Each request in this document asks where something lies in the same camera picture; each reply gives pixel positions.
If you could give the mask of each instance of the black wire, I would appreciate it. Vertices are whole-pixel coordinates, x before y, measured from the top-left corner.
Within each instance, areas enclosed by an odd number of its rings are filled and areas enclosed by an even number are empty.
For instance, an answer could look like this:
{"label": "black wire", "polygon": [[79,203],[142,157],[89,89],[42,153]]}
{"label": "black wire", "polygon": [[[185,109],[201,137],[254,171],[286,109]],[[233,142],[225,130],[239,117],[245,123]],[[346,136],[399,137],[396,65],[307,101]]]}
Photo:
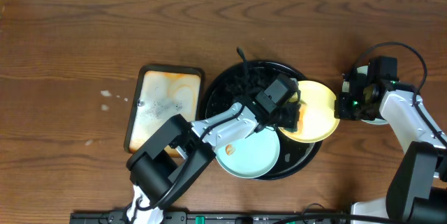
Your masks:
{"label": "black wire", "polygon": [[98,224],[103,224],[103,223],[101,222],[101,220],[103,219],[103,217],[104,217],[105,215],[106,215],[106,214],[101,214],[101,215],[99,216],[99,218],[98,218]]}
{"label": "black wire", "polygon": [[133,210],[133,215],[132,215],[132,219],[131,219],[131,221],[129,222],[129,224],[133,224],[134,222],[135,222],[135,220],[137,219],[137,208],[136,208],[136,206],[135,206],[135,209]]}
{"label": "black wire", "polygon": [[418,58],[420,63],[422,64],[423,70],[424,70],[424,75],[422,77],[422,80],[420,81],[420,84],[418,86],[418,88],[416,88],[416,90],[413,93],[413,106],[415,107],[416,111],[418,112],[420,118],[425,122],[425,124],[427,124],[428,128],[433,132],[433,136],[434,138],[437,137],[439,139],[439,141],[447,148],[447,141],[445,141],[445,139],[442,138],[442,131],[438,131],[433,125],[432,123],[427,119],[427,117],[424,115],[424,113],[422,112],[422,110],[419,108],[419,103],[416,100],[417,95],[420,93],[420,90],[422,89],[422,87],[424,86],[425,80],[427,79],[427,75],[428,75],[428,70],[427,70],[427,65],[425,64],[424,58],[419,54],[418,51],[416,51],[414,48],[412,48],[411,46],[405,44],[405,43],[401,43],[401,42],[386,42],[386,43],[379,43],[378,45],[374,45],[372,47],[370,47],[369,49],[365,50],[357,59],[357,61],[354,63],[351,72],[345,76],[345,80],[349,81],[349,79],[351,78],[352,75],[354,75],[357,71],[357,67],[360,64],[360,62],[369,54],[371,53],[373,50],[375,50],[378,47],[383,47],[383,46],[389,46],[389,45],[397,45],[397,46],[402,46],[407,48],[408,50],[412,51]]}
{"label": "black wire", "polygon": [[296,217],[286,218],[284,220],[277,221],[273,224],[288,224],[293,221],[319,220],[319,219],[365,221],[365,222],[370,222],[370,223],[383,223],[383,224],[406,224],[406,222],[404,222],[404,221],[391,220],[391,219],[380,218],[380,217],[375,217],[375,216],[361,216],[361,215],[351,215],[351,214],[308,214],[306,216],[296,216]]}
{"label": "black wire", "polygon": [[247,59],[245,58],[245,54],[240,47],[236,48],[236,52],[239,54],[239,57],[242,58],[242,66],[244,68],[244,77],[245,77],[245,95],[249,94],[249,64]]}
{"label": "black wire", "polygon": [[[247,63],[247,59],[245,58],[244,52],[242,51],[242,49],[240,47],[237,48],[237,53],[239,54],[239,56],[242,58],[243,60],[243,66],[244,66],[244,76],[245,76],[245,84],[246,84],[246,93],[248,93],[248,83],[249,83],[249,71],[248,71],[248,63]],[[221,120],[209,127],[206,128],[206,130],[203,131],[202,135],[200,135],[200,137],[198,138],[199,142],[202,142],[203,138],[215,127],[220,126],[221,124],[224,124],[230,120],[236,119],[238,118],[241,114],[242,111],[244,110],[245,105],[243,105],[239,112],[237,112],[236,114],[234,114],[233,116]],[[135,201],[135,208],[140,210],[140,211],[149,211],[152,209],[155,209],[156,207],[158,207],[160,205],[160,202],[164,201],[167,196],[170,194],[170,192],[173,191],[173,189],[178,185],[178,183],[180,182],[180,180],[182,179],[182,177],[184,176],[184,173],[186,172],[186,170],[188,169],[189,163],[192,161],[192,157],[194,156],[194,154],[196,154],[196,151],[194,151],[184,162],[182,169],[180,170],[177,178],[174,180],[174,183],[171,185],[171,187],[163,194],[163,196],[161,196],[161,198],[159,200],[157,200],[157,202],[153,205],[151,205],[149,203],[149,206],[147,207],[141,207],[140,206],[140,199]]]}
{"label": "black wire", "polygon": [[[307,210],[309,210],[309,208],[312,207],[312,206],[319,206],[319,207],[321,207],[322,209],[325,209],[325,208],[324,208],[321,204],[319,204],[319,203],[312,203],[312,204],[307,205],[307,207],[305,208],[305,210],[301,213],[301,216],[304,216],[305,213],[307,212]],[[302,222],[303,222],[304,224],[308,224],[307,220],[302,220]]]}

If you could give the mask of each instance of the wooden table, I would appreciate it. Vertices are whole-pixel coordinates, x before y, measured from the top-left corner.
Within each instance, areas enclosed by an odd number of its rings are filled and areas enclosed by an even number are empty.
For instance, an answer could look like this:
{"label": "wooden table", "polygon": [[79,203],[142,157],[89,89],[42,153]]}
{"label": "wooden table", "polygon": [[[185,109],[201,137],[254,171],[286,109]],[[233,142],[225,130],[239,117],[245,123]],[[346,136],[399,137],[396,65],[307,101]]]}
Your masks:
{"label": "wooden table", "polygon": [[[9,0],[0,20],[1,222],[67,223],[72,211],[131,201],[123,142],[145,64],[200,67],[208,86],[240,62],[239,45],[249,60],[290,64],[339,91],[354,59],[389,40],[425,57],[425,105],[447,129],[447,0]],[[414,55],[380,53],[419,83]],[[343,121],[301,172],[252,181],[213,162],[175,206],[342,208],[383,197],[402,157],[390,126]]]}

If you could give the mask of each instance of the baking tray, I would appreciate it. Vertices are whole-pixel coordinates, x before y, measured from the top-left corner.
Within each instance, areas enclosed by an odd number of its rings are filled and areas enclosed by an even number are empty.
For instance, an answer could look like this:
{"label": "baking tray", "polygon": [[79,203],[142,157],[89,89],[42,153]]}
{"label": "baking tray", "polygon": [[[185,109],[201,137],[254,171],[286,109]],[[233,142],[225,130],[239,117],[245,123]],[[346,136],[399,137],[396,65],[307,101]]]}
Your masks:
{"label": "baking tray", "polygon": [[205,73],[203,72],[202,69],[194,68],[194,67],[186,67],[186,66],[169,66],[169,65],[156,65],[156,64],[143,66],[140,69],[140,72],[138,73],[137,86],[135,88],[135,95],[133,95],[133,100],[132,100],[131,116],[129,117],[129,124],[127,125],[126,138],[124,139],[124,150],[130,154],[132,154],[132,151],[129,149],[129,145],[131,143],[133,124],[135,122],[135,118],[137,115],[137,108],[138,108],[137,102],[138,102],[138,99],[140,98],[141,89],[142,89],[142,81],[144,80],[145,73],[150,70],[165,72],[165,73],[179,73],[179,74],[197,75],[200,78],[200,86],[199,86],[199,90],[198,90],[198,99],[197,99],[197,105],[196,105],[196,119],[198,118],[198,110],[199,110],[200,100],[202,97],[203,84],[205,82]]}

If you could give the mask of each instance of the food residue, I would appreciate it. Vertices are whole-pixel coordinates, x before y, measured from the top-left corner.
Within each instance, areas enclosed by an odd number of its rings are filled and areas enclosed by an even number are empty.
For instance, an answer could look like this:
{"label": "food residue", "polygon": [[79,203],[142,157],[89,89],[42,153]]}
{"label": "food residue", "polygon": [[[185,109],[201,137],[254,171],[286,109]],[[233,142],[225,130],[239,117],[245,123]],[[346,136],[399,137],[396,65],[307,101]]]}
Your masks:
{"label": "food residue", "polygon": [[107,112],[110,109],[110,107],[108,107],[107,105],[101,105],[101,110],[103,110],[104,112]]}
{"label": "food residue", "polygon": [[87,141],[85,142],[85,145],[86,145],[86,146],[89,146],[89,145],[91,145],[91,144],[93,144],[93,140],[87,140]]}
{"label": "food residue", "polygon": [[228,156],[231,155],[231,154],[234,154],[235,151],[236,151],[236,148],[232,144],[228,144],[225,147],[225,152],[226,152],[226,155],[228,155]]}
{"label": "food residue", "polygon": [[301,134],[305,123],[305,114],[307,112],[307,105],[302,103],[300,107],[300,118],[298,119],[298,131],[296,134]]}
{"label": "food residue", "polygon": [[122,98],[136,105],[129,149],[138,150],[169,118],[181,114],[194,121],[200,91],[200,77],[192,74],[148,71],[143,78],[137,101]]}
{"label": "food residue", "polygon": [[112,96],[112,94],[108,90],[101,91],[101,95],[103,95],[103,96]]}

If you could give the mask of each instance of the light blue plate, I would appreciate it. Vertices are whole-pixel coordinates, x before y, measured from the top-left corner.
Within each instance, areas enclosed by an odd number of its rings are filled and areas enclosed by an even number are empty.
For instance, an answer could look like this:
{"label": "light blue plate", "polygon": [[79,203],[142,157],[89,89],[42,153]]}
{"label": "light blue plate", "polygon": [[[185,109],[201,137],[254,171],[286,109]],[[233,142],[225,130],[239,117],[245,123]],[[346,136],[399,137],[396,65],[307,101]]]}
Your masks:
{"label": "light blue plate", "polygon": [[226,147],[217,150],[217,162],[229,173],[244,179],[266,174],[279,157],[279,138],[275,131],[264,129],[243,140],[230,143],[234,153],[228,155]]}

